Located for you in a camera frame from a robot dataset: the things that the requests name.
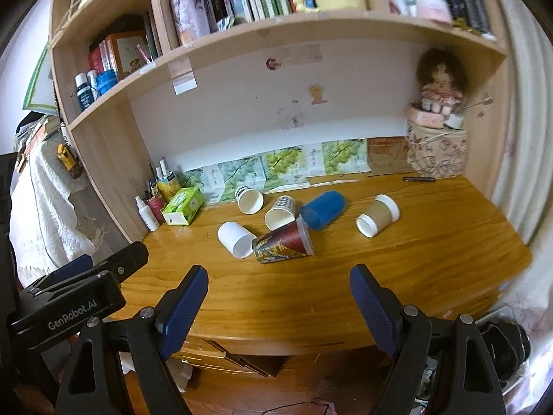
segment blue container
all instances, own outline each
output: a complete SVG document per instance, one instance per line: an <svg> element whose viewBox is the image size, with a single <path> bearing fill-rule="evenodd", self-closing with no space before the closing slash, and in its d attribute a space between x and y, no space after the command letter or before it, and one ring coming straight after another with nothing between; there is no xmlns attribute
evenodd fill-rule
<svg viewBox="0 0 553 415"><path fill-rule="evenodd" d="M104 95L115 84L117 84L117 74L115 74L115 70L107 70L98 75L96 82L98 84L98 94Z"/></svg>
<svg viewBox="0 0 553 415"><path fill-rule="evenodd" d="M336 190L329 190L301 206L300 214L311 229L320 231L338 217L345 207L344 195Z"/></svg>

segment doll hair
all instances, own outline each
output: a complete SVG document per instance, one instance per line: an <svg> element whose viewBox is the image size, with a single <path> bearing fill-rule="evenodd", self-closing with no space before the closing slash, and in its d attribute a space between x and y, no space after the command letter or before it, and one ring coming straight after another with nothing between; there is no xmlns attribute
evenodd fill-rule
<svg viewBox="0 0 553 415"><path fill-rule="evenodd" d="M451 51L440 48L431 48L419 59L416 69L416 77L421 87L433 81L432 74L438 64L445 64L448 73L453 77L453 87L465 93L467 87L467 74L461 61Z"/></svg>

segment desk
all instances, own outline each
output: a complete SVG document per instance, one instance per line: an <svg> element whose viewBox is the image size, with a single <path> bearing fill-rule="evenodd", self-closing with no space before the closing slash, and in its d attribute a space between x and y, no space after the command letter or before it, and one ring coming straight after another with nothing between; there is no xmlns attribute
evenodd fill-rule
<svg viewBox="0 0 553 415"><path fill-rule="evenodd" d="M310 231L316 257L261 265L253 255L234 259L218 241L219 226L229 220L265 233L264 215L279 194L265 195L255 215L226 203L204 207L190 226L164 224L146 236L149 262L122 284L126 306L114 317L156 305L193 264L207 269L209 291L190 337L214 340L236 354L305 354L374 344L349 292L349 271L358 263L404 304L429 316L484 313L498 288L529 265L529 249L466 178L405 183L402 176L290 192L298 203L329 189L348 201L334 223ZM355 219L377 194L391 196L401 217L369 239L357 231Z"/></svg>

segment white wall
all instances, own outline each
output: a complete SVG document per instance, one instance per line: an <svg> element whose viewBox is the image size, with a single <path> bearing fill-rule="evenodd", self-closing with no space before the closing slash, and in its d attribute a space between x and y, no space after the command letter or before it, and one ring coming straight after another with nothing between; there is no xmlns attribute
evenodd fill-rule
<svg viewBox="0 0 553 415"><path fill-rule="evenodd" d="M197 88L171 83L131 101L153 161L182 170L294 145L405 135L405 107L418 96L416 66L429 45L383 40L319 43L322 62L267 69L258 51L195 70ZM326 104L311 105L310 86ZM280 108L298 100L302 128L281 129Z"/></svg>
<svg viewBox="0 0 553 415"><path fill-rule="evenodd" d="M29 113L21 108L48 41L49 20L50 0L38 0L0 59L0 154L12 151L16 127Z"/></svg>

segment white bottle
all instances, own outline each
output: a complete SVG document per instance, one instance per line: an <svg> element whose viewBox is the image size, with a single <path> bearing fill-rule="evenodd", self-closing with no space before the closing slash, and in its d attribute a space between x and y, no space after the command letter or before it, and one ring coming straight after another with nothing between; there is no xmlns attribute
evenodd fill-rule
<svg viewBox="0 0 553 415"><path fill-rule="evenodd" d="M90 83L90 87L92 89L92 95L94 96L94 101L98 99L98 82L96 81L97 73L96 70L90 70L86 77L88 78L88 82Z"/></svg>
<svg viewBox="0 0 553 415"><path fill-rule="evenodd" d="M154 217L154 213L139 196L135 199L137 201L138 213L140 214L140 217L142 217L142 220L144 220L144 223L146 223L148 229L154 232L157 228L159 228L159 222L156 220L156 217Z"/></svg>

